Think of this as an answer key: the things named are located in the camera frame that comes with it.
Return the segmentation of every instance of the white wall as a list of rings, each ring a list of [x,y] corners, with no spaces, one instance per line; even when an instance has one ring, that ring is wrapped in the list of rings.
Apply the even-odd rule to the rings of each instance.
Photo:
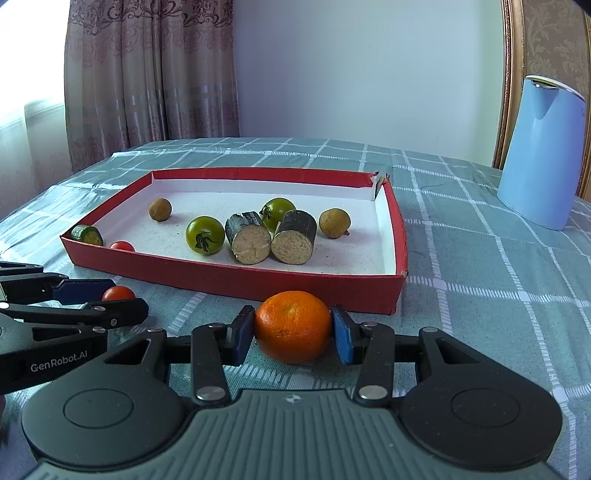
[[[238,0],[234,10],[242,136],[491,163],[501,0]]]

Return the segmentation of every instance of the plaid tablecloth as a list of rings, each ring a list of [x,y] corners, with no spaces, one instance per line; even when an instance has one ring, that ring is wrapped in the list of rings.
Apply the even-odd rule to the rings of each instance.
[[[500,171],[462,160],[357,143],[303,138],[221,138],[155,142],[114,154],[48,189],[0,223],[0,257],[34,262],[73,278],[108,275],[75,267],[58,235],[115,192],[159,168],[272,166],[388,173],[408,236],[410,275],[396,315],[353,314],[416,335],[436,326],[552,392],[564,414],[550,458],[565,478],[591,478],[591,206],[577,199],[569,224],[553,232],[523,220],[496,198]],[[230,322],[249,300],[178,290],[115,277],[150,305],[141,326],[113,330],[112,345],[160,325],[185,335]],[[291,367],[250,350],[226,367],[239,388],[351,388],[357,368],[334,350],[313,365]],[[397,364],[395,395],[415,384],[412,365]],[[189,369],[171,386],[188,393]],[[37,388],[8,395],[0,431],[0,478],[34,464],[19,423]]]

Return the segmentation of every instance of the white tray bottom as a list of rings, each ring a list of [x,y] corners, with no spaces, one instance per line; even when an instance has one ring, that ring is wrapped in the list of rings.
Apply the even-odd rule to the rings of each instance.
[[[105,246],[116,241],[131,243],[136,252],[197,262],[236,265],[244,268],[340,275],[394,275],[394,236],[387,201],[382,189],[374,201],[374,187],[354,189],[301,183],[253,180],[153,180],[95,223]],[[185,240],[185,229],[201,215],[225,225],[236,212],[259,212],[274,197],[291,200],[318,221],[330,208],[341,208],[351,218],[350,235],[326,238],[317,231],[312,258],[304,265],[286,265],[270,255],[257,265],[242,265],[226,240],[217,254],[202,256]],[[156,198],[173,206],[170,218],[155,222],[148,206]]]

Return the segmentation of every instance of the cucumber slice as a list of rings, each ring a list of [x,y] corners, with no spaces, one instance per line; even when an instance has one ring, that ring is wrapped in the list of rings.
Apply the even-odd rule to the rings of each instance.
[[[103,246],[103,238],[98,229],[92,225],[76,225],[72,229],[72,240],[86,244]]]

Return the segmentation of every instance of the kettle spout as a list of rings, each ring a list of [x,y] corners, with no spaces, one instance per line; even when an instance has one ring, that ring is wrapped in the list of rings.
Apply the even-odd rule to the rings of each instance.
[[[534,96],[534,111],[535,117],[538,120],[544,118],[544,115],[554,102],[554,99],[558,95],[558,88],[555,86],[546,85],[540,82],[532,81],[533,96]]]

